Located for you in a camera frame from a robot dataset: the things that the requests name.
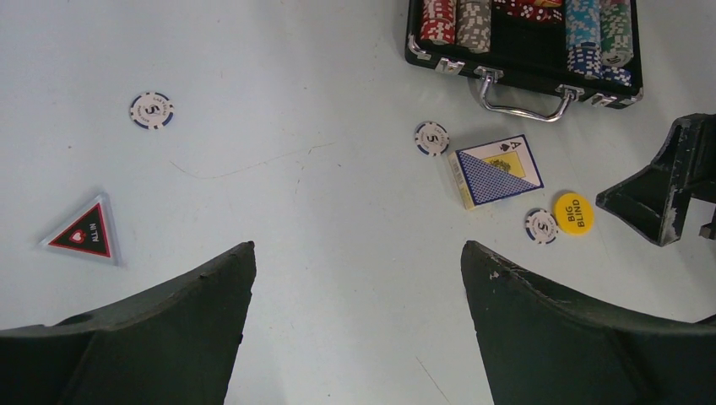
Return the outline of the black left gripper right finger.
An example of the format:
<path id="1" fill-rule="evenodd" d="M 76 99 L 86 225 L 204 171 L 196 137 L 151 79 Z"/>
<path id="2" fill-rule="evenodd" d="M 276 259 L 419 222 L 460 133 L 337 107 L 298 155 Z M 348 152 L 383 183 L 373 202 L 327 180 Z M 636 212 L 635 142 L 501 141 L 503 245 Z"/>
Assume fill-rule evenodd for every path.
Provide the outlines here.
<path id="1" fill-rule="evenodd" d="M 597 300 L 469 241 L 470 315 L 496 404 L 712 404 L 715 320 Z"/>

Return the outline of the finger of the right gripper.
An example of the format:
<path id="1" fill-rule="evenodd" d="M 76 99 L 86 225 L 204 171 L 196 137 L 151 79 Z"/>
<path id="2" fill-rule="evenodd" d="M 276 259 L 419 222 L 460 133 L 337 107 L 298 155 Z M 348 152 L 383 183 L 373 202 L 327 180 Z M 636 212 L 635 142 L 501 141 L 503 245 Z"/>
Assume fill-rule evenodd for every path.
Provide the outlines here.
<path id="1" fill-rule="evenodd" d="M 681 238 L 693 198 L 715 202 L 715 115 L 674 120 L 649 165 L 599 193 L 595 204 L 649 242 L 667 246 Z"/>

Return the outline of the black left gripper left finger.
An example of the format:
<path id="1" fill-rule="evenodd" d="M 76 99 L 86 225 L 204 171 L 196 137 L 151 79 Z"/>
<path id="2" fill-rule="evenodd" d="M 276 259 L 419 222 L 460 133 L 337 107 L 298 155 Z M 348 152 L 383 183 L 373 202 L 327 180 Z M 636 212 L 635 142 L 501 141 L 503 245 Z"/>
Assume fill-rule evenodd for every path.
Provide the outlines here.
<path id="1" fill-rule="evenodd" d="M 53 326 L 1 333 L 4 404 L 221 404 L 257 275 L 241 243 Z"/>

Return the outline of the yellow big blind button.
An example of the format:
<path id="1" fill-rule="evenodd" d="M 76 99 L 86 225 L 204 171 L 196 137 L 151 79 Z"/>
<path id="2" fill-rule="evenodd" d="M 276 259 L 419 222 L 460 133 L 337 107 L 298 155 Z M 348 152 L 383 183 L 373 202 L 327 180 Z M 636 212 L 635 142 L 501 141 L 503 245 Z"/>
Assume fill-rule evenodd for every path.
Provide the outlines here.
<path id="1" fill-rule="evenodd" d="M 553 204 L 560 229 L 569 235 L 586 235 L 594 227 L 594 210 L 588 199 L 575 192 L 561 194 Z"/>

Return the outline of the blue playing card deck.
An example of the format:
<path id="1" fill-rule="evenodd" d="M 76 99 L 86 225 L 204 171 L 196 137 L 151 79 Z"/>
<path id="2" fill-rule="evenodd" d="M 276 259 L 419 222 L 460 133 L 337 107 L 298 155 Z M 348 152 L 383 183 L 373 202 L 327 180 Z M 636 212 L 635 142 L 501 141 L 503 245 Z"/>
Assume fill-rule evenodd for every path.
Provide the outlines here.
<path id="1" fill-rule="evenodd" d="M 467 210 L 545 186 L 523 134 L 457 149 L 448 156 L 448 162 Z"/>

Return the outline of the black poker set case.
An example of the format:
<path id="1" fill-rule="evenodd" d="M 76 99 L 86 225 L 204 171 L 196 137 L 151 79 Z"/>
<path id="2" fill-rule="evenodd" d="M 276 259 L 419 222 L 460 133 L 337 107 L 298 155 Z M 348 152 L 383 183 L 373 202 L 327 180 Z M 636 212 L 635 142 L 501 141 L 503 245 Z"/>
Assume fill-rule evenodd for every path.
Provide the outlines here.
<path id="1" fill-rule="evenodd" d="M 491 48 L 475 54 L 453 45 L 435 45 L 419 39 L 424 1 L 408 3 L 404 46 L 405 60 L 414 66 L 447 75 L 460 75 L 479 81 L 479 102 L 488 111 L 521 116 L 536 121 L 555 122 L 573 102 L 621 110 L 643 97 L 643 70 L 638 36 L 637 4 L 632 6 L 634 58 L 626 65 L 632 73 L 632 86 L 601 79 L 590 80 L 567 70 L 565 2 L 564 20 L 541 24 L 510 17 L 501 10 L 503 1 L 491 1 Z M 497 84 L 556 96 L 559 106 L 550 114 L 510 105 L 494 105 L 489 91 Z"/>

